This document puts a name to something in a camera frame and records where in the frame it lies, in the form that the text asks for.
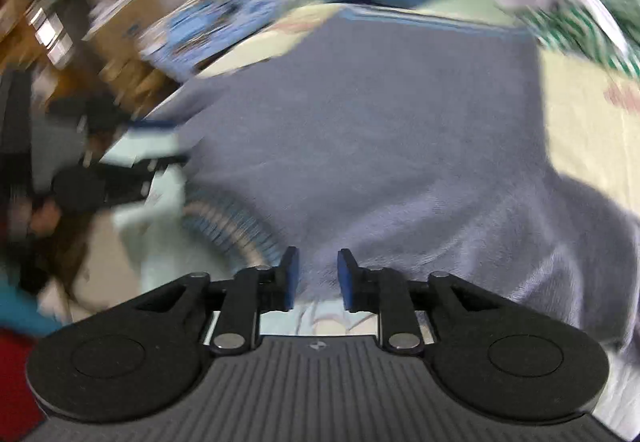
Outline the grey-blue knitted sweater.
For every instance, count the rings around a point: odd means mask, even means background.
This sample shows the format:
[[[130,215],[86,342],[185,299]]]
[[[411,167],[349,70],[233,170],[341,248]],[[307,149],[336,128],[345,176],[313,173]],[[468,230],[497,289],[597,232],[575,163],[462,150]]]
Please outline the grey-blue knitted sweater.
[[[232,191],[302,253],[303,301],[336,255],[434,271],[584,329],[639,335],[639,221],[555,171],[524,30],[343,10],[280,57],[195,79],[156,110],[193,180]]]

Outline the pale yellow green bed blanket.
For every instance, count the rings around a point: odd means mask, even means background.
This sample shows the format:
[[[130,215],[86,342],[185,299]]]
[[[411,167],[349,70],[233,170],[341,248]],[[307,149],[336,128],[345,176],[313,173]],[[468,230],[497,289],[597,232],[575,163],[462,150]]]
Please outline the pale yellow green bed blanket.
[[[305,3],[195,79],[229,76],[291,52],[303,38],[343,10],[402,21],[426,18],[457,26],[521,29],[500,14],[490,0],[441,0],[414,13]],[[538,46],[537,50],[547,154],[552,167],[599,191],[639,220],[638,84],[589,61]],[[153,134],[131,132],[113,148],[112,156],[132,159],[181,147],[178,129]],[[152,289],[197,269],[217,276],[230,272],[232,265],[221,258],[219,248],[219,226],[230,221],[226,210],[230,202],[242,203],[243,225],[269,228],[280,246],[288,246],[232,191],[193,180],[187,167],[183,173],[160,176],[144,205],[115,214],[115,227],[142,288]],[[298,297],[292,318],[273,315],[268,325],[278,332],[359,332],[366,321],[343,313],[337,296],[320,301]]]

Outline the green white striped garment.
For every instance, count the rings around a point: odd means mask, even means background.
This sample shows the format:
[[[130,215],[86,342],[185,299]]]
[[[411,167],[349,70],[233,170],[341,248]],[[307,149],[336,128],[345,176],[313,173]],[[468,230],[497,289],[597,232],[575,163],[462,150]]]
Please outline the green white striped garment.
[[[639,79],[639,0],[600,0],[622,30],[628,54],[620,53],[584,6],[562,1],[555,8],[515,13],[548,50],[587,58],[599,66]]]

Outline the blue patterned cloth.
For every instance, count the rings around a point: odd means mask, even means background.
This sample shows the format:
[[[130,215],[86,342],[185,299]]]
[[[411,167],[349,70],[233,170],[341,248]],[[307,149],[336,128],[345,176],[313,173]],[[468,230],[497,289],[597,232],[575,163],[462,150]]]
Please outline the blue patterned cloth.
[[[183,83],[278,19],[296,0],[189,0],[138,38],[142,60]]]

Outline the wooden shelf unit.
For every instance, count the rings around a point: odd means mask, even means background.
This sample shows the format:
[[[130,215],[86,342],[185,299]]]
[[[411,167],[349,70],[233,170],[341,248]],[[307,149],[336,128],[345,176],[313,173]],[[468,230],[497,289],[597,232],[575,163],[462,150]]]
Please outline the wooden shelf unit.
[[[46,102],[105,90],[146,115],[177,86],[139,52],[163,13],[160,0],[1,0],[1,64],[48,76]]]

